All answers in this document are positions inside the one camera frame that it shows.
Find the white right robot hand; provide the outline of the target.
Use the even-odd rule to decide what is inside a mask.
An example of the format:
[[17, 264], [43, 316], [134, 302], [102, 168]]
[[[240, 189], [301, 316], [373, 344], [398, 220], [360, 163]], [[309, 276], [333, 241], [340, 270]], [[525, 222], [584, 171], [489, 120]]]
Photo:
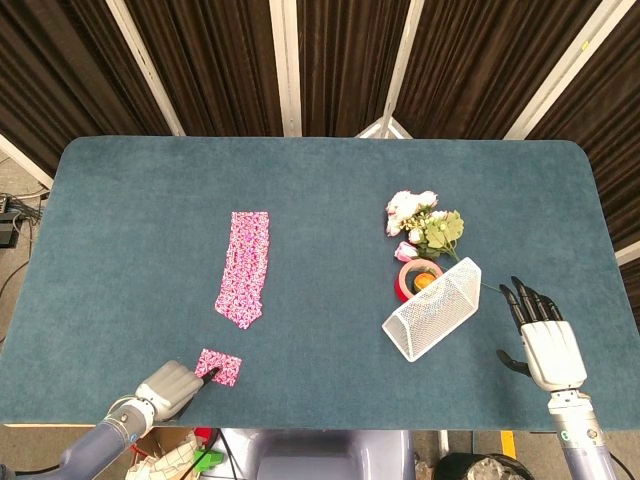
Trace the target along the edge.
[[497, 350], [501, 363], [531, 378], [543, 391], [579, 389], [587, 379], [586, 367], [574, 331], [555, 302], [518, 277], [512, 287], [499, 286], [516, 325], [526, 355], [524, 361]]

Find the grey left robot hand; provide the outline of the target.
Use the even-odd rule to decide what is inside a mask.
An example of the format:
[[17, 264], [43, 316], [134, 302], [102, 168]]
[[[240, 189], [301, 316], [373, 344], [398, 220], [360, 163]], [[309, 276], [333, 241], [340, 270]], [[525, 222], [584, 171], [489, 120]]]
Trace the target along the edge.
[[183, 364], [170, 360], [137, 387], [135, 396], [151, 405], [155, 423], [164, 423], [179, 418], [209, 382]]

